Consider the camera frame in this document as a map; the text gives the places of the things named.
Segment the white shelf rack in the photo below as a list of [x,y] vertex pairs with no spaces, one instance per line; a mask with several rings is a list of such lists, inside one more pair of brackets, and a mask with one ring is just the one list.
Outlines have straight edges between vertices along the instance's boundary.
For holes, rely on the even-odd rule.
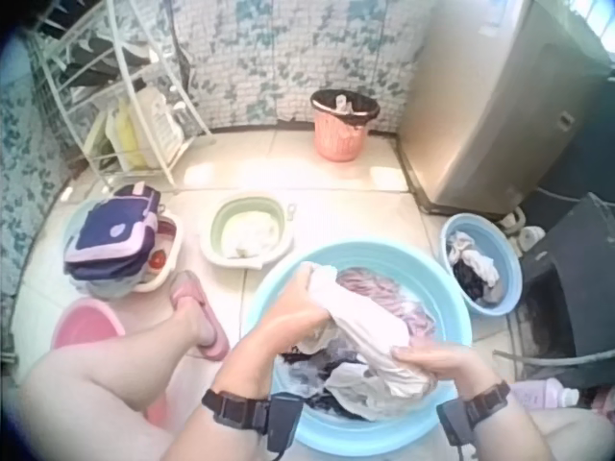
[[[164,155],[160,151],[159,144],[156,142],[152,132],[149,129],[148,124],[145,122],[143,110],[141,106],[138,104],[138,101],[135,96],[135,89],[133,87],[133,81],[137,80],[138,78],[144,75],[150,75],[152,73],[156,73],[157,71],[159,71],[162,75],[166,75],[171,81],[171,84],[175,86],[175,88],[177,88],[177,92],[179,93],[179,96],[182,98],[182,100],[185,103],[185,108],[187,109],[189,114],[194,118],[196,125],[211,140],[213,140],[213,135],[211,134],[211,131],[209,130],[208,126],[205,124],[205,122],[203,121],[199,113],[197,112],[196,108],[192,104],[192,101],[190,100],[189,96],[187,95],[184,88],[182,87],[182,83],[180,82],[180,79],[177,78],[177,76],[173,72],[173,69],[169,65],[166,57],[161,51],[159,45],[156,43],[156,41],[152,37],[152,33],[150,32],[150,30],[147,28],[147,26],[143,22],[143,19],[141,15],[139,15],[138,10],[135,6],[135,0],[126,0],[126,1],[128,2],[128,5],[132,11],[132,14],[135,16],[135,19],[136,19],[136,22],[139,28],[141,29],[141,31],[146,37],[147,43],[150,49],[153,51],[155,55],[155,58],[152,59],[152,63],[146,64],[142,66],[141,68],[139,68],[137,71],[134,71],[133,73],[131,73],[131,71],[129,70],[128,64],[126,63],[126,59],[124,57],[124,52],[123,52],[124,41],[122,39],[122,36],[120,35],[118,26],[117,26],[117,18],[115,14],[115,0],[102,0],[101,3],[97,4],[91,10],[89,10],[86,14],[84,14],[84,16],[81,17],[79,21],[77,21],[73,25],[73,27],[71,27],[69,31],[66,31],[66,33],[61,37],[61,39],[53,40],[53,41],[50,40],[49,43],[44,42],[40,38],[36,40],[38,55],[39,55],[40,62],[41,62],[41,67],[43,70],[43,74],[45,76],[45,80],[50,86],[51,93],[56,102],[56,105],[58,106],[58,110],[61,114],[61,117],[66,123],[67,129],[69,130],[71,136],[74,138],[77,146],[79,146],[79,148],[81,149],[82,154],[86,158],[91,169],[94,171],[96,176],[105,184],[105,186],[109,188],[109,190],[112,190],[112,186],[111,186],[112,181],[109,181],[110,177],[141,178],[141,177],[157,176],[157,175],[164,175],[169,181],[169,183],[171,184],[171,186],[175,188],[176,183],[175,183],[175,179],[173,178],[172,170],[175,167],[175,165],[178,163],[178,161],[180,160],[184,152],[188,149],[188,147],[194,140],[194,137],[187,139],[180,146],[180,148],[178,149],[176,153],[171,155],[168,158],[168,160],[165,160]],[[58,61],[60,61],[60,56],[64,52],[69,50],[70,46],[73,45],[82,36],[82,34],[88,30],[88,28],[92,27],[95,21],[100,20],[103,14],[106,14],[107,17],[109,18],[113,47],[110,50],[106,51],[105,53],[97,56],[95,59],[93,59],[88,64],[84,65],[83,68],[81,68],[78,72],[76,72],[66,81],[62,83],[57,82],[53,76],[50,63],[54,62],[55,64],[57,64]],[[97,62],[104,59],[105,57],[110,56],[111,54],[115,54],[115,59],[119,67],[120,79],[116,82],[110,83],[108,85],[102,86],[101,88],[94,90],[92,93],[88,94],[82,99],[79,99],[77,101],[72,101],[70,104],[66,104],[64,101],[68,99],[72,100],[72,98],[66,98],[66,97],[62,98],[62,94],[65,93],[67,90],[70,90],[70,84],[74,80],[76,80],[81,74],[86,72],[90,67],[92,67]],[[84,142],[85,141],[81,139],[81,137],[79,136],[78,131],[71,119],[71,115],[73,115],[76,110],[83,108],[84,106],[88,104],[93,103],[99,98],[104,98],[112,94],[117,94],[120,91],[125,91],[126,93],[128,93],[129,100],[131,104],[135,107],[135,113],[138,118],[137,121],[138,123],[141,124],[143,128],[145,137],[147,138],[147,141],[149,145],[151,146],[152,152],[154,153],[154,155],[156,156],[156,159],[158,160],[160,164],[160,168],[132,170],[128,172],[121,171],[119,169],[111,169],[111,170],[102,171],[99,167],[99,163],[101,159],[118,157],[125,153],[114,153],[114,154],[110,154],[106,156],[91,157],[91,156],[86,155],[86,153],[84,152]]]

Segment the pink plastic bucket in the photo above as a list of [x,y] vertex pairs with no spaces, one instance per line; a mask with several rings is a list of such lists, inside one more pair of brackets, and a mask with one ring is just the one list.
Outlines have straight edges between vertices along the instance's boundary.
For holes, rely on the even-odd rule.
[[[51,349],[95,343],[125,334],[126,330],[107,304],[93,298],[81,298],[60,317],[51,340]],[[165,416],[166,398],[162,394],[148,407],[145,417],[151,424],[161,426]]]
[[314,114],[314,144],[316,152],[330,161],[351,161],[363,148],[367,127],[347,125],[334,115],[316,111]]

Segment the pink slipper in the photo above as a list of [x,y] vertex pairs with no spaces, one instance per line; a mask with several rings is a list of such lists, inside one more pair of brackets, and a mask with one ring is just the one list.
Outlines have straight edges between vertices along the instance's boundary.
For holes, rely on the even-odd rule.
[[201,282],[192,271],[182,271],[178,273],[171,282],[171,304],[177,310],[179,300],[189,297],[195,300],[203,310],[203,314],[208,319],[215,332],[215,341],[209,346],[197,346],[204,358],[218,362],[229,353],[229,338],[224,329],[218,322],[209,305],[209,301]]

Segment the hand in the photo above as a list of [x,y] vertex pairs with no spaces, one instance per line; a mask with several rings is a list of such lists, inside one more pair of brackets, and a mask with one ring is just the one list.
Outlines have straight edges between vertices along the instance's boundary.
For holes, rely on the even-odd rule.
[[289,351],[331,318],[329,311],[309,297],[308,284],[312,271],[312,264],[302,263],[258,323],[257,331],[264,333],[273,353]]
[[414,338],[409,347],[394,348],[392,355],[402,365],[422,368],[438,379],[452,379],[464,400],[502,382],[478,352],[456,343]]

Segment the tiled floor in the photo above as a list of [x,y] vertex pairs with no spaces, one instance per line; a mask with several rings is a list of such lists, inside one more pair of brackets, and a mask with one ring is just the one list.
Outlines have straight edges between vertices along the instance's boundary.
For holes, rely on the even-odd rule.
[[[178,268],[190,268],[200,277],[232,344],[240,337],[242,319],[268,268],[226,270],[201,256],[200,223],[230,189],[275,189],[295,203],[295,250],[338,237],[376,235],[413,245],[426,254],[437,252],[438,233],[445,219],[419,212],[407,193],[390,139],[369,137],[357,161],[335,164],[315,155],[312,136],[310,132],[274,131],[220,134],[214,144],[200,142],[191,148],[177,165],[175,175],[182,192],[163,194],[163,202],[185,226]],[[162,179],[151,184],[169,190]],[[90,171],[71,186],[73,193],[56,204],[37,240],[17,300],[12,325],[20,358],[17,381],[48,350],[62,311],[80,297],[62,273],[64,227],[82,200],[99,199],[106,192]],[[133,294],[112,303],[128,333],[170,315],[167,285],[155,293]],[[472,323],[476,347],[485,358],[492,359],[493,349],[511,350],[506,318],[473,318]],[[494,364],[505,377],[513,377],[508,362]],[[172,408],[167,421],[170,429],[182,427],[218,367],[198,354],[182,360],[167,389]],[[297,454],[289,459],[323,459],[305,448],[292,452]]]

